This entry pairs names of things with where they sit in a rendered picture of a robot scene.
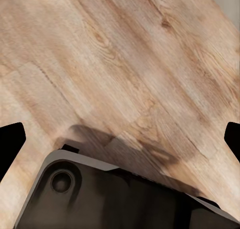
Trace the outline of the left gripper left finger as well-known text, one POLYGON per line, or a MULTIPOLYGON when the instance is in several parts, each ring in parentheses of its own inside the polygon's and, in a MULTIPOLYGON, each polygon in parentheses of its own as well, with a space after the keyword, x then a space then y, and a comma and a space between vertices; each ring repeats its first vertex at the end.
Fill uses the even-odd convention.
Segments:
POLYGON ((0 127, 0 182, 26 141, 22 122, 0 127))

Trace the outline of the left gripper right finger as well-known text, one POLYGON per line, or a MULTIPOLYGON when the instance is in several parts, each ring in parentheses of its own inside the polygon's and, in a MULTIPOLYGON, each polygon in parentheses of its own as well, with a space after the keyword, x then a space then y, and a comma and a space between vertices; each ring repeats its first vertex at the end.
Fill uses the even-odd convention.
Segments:
POLYGON ((229 122, 227 124, 224 140, 240 162, 240 124, 229 122))

